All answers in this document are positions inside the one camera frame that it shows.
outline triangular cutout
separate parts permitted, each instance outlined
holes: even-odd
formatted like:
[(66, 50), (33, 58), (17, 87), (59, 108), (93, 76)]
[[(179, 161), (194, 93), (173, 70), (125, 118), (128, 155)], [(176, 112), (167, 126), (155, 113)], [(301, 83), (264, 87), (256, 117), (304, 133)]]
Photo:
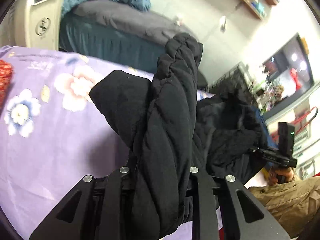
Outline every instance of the triangular cutout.
[(72, 223), (81, 198), (81, 194), (82, 192), (80, 190), (75, 192), (75, 194), (70, 198), (63, 209), (59, 212), (59, 214), (57, 215), (57, 219)]
[(237, 196), (244, 214), (244, 219), (247, 223), (252, 223), (264, 218), (263, 213), (242, 190), (237, 191)]

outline blue and white flower print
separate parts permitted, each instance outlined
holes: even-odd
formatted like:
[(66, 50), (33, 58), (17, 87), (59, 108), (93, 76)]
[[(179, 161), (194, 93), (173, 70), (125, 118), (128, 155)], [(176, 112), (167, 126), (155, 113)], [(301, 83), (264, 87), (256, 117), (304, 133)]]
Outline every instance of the blue and white flower print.
[(7, 104), (4, 121), (8, 125), (9, 135), (17, 132), (27, 138), (33, 131), (33, 118), (40, 114), (39, 100), (32, 97), (29, 89), (13, 97)]

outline appliance logo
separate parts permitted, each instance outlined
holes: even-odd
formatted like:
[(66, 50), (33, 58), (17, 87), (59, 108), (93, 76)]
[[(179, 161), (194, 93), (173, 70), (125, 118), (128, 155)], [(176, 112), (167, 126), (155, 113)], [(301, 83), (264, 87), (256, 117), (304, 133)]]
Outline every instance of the appliance logo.
[(51, 20), (49, 18), (43, 18), (40, 20), (36, 27), (36, 34), (39, 36), (44, 35), (50, 28)]

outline flower center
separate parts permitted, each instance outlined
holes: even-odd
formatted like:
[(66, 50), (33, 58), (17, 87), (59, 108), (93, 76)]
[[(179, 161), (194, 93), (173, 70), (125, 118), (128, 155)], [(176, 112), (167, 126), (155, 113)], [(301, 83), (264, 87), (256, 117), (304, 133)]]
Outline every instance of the flower center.
[(73, 82), (71, 83), (71, 89), (77, 96), (86, 97), (90, 90), (93, 87), (93, 83), (90, 80), (85, 79), (84, 77), (81, 78), (74, 78)]
[(16, 105), (11, 111), (11, 118), (14, 123), (24, 125), (29, 119), (29, 108), (23, 104)]

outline flower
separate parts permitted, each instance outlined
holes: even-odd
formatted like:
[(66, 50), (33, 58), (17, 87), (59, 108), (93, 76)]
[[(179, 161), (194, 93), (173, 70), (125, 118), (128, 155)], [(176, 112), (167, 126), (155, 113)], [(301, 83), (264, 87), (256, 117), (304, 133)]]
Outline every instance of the flower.
[(33, 131), (33, 118), (40, 114), (39, 100), (32, 97), (29, 89), (23, 90), (19, 96), (13, 97), (4, 114), (4, 122), (8, 125), (9, 135), (19, 131), (27, 138)]
[(89, 92), (103, 78), (87, 65), (76, 67), (73, 75), (62, 73), (57, 76), (54, 87), (64, 94), (62, 107), (73, 112), (84, 110), (87, 101), (92, 102)]

